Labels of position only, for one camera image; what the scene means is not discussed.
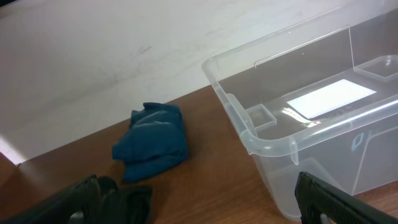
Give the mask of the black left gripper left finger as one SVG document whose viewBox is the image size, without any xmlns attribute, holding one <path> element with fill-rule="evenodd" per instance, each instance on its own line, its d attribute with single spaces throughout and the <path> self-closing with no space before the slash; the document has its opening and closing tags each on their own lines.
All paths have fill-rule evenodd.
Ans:
<svg viewBox="0 0 398 224">
<path fill-rule="evenodd" d="M 1 223 L 95 223 L 100 206 L 98 179 L 91 175 Z"/>
</svg>

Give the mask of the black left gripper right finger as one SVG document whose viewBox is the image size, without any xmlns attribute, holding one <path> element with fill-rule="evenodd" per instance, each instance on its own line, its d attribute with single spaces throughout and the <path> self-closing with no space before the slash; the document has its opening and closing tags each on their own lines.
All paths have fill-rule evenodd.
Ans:
<svg viewBox="0 0 398 224">
<path fill-rule="evenodd" d="M 301 222 L 397 224 L 394 218 L 308 173 L 300 172 L 295 198 Z"/>
</svg>

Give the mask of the dark blue taped knit garment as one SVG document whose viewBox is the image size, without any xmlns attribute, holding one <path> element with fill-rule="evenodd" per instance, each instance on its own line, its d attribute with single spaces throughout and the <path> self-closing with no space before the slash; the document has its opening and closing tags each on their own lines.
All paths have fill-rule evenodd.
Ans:
<svg viewBox="0 0 398 224">
<path fill-rule="evenodd" d="M 143 106 L 141 111 L 132 111 L 128 131 L 112 147 L 112 158 L 125 165 L 124 183 L 167 171 L 189 155 L 180 108 L 153 102 Z"/>
</svg>

